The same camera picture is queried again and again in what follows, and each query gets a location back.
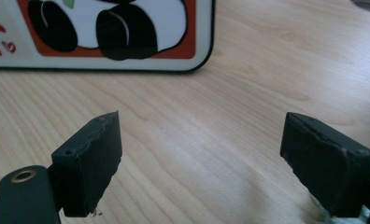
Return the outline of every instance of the black cartoon shape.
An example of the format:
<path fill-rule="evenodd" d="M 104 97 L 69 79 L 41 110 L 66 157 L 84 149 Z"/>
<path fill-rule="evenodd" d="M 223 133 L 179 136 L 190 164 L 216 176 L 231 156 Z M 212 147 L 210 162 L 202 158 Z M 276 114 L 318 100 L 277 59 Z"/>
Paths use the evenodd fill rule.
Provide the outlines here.
<path fill-rule="evenodd" d="M 182 0 L 30 0 L 28 14 L 52 49 L 99 48 L 112 60 L 145 59 L 171 49 L 187 27 Z"/>

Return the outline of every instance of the light wood surface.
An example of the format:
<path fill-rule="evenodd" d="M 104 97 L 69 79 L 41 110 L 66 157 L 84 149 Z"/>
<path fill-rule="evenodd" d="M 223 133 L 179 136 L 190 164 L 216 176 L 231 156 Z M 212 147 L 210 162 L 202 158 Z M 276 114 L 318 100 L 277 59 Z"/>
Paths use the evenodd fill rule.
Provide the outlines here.
<path fill-rule="evenodd" d="M 63 223 L 313 223 L 279 156 L 286 112 L 370 147 L 370 12 L 349 0 L 217 0 L 188 75 L 0 70 L 0 179 L 119 110 L 123 157 L 97 216 Z"/>

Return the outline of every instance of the wood grain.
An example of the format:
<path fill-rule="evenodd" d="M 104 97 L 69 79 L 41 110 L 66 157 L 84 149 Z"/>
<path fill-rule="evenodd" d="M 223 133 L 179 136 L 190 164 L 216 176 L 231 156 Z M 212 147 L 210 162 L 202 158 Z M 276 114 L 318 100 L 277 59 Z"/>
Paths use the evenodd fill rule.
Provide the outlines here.
<path fill-rule="evenodd" d="M 279 157 L 286 112 L 370 147 L 370 12 L 347 0 L 217 0 L 188 74 L 0 70 L 0 178 L 119 110 L 124 150 L 96 216 L 63 223 L 313 223 Z"/>

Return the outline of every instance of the wooden table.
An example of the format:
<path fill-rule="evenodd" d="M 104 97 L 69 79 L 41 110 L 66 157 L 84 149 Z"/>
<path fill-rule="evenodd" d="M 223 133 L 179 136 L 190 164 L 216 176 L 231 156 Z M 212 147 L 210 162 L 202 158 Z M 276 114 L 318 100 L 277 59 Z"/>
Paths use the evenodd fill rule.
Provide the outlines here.
<path fill-rule="evenodd" d="M 279 156 L 288 111 L 370 147 L 370 12 L 349 0 L 221 1 L 192 74 L 0 70 L 0 179 L 119 110 L 124 154 L 97 215 L 63 223 L 313 223 Z"/>

